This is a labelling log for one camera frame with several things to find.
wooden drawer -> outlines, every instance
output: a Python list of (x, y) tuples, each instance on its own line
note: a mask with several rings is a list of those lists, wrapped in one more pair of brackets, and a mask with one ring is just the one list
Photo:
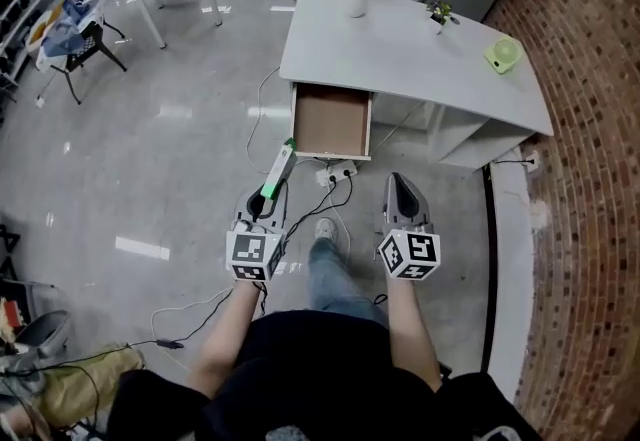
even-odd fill
[(371, 94), (292, 83), (291, 135), (299, 156), (371, 160)]

brick wall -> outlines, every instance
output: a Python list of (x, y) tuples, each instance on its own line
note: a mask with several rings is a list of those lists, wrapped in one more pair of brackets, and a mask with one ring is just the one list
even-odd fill
[(532, 199), (535, 311), (517, 405), (545, 439), (623, 439), (640, 418), (640, 0), (498, 0), (555, 137)]

green object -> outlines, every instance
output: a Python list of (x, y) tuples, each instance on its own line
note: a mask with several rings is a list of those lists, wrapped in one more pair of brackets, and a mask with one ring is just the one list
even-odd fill
[(484, 51), (484, 56), (499, 74), (506, 73), (522, 58), (524, 50), (519, 41), (504, 36)]
[(267, 199), (274, 198), (280, 184), (289, 176), (291, 169), (293, 169), (293, 164), (296, 161), (295, 150), (296, 142), (290, 137), (280, 148), (278, 156), (271, 167), (271, 171), (269, 171), (269, 176), (267, 176), (267, 179), (260, 190), (260, 195), (262, 197)]

white sneaker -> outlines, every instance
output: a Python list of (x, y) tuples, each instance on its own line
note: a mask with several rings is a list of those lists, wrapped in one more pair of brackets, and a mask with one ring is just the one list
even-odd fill
[(323, 217), (316, 223), (316, 240), (328, 238), (334, 244), (338, 241), (338, 227), (336, 223), (327, 217)]

small plant pot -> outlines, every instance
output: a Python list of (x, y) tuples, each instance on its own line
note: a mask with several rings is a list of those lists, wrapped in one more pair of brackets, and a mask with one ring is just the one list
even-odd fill
[(427, 19), (427, 24), (429, 25), (429, 30), (431, 30), (431, 32), (434, 35), (438, 35), (438, 34), (440, 34), (440, 32), (442, 32), (442, 28), (444, 27), (444, 23), (445, 22), (446, 22), (446, 20), (440, 20), (440, 18), (438, 18), (435, 14), (432, 14)]

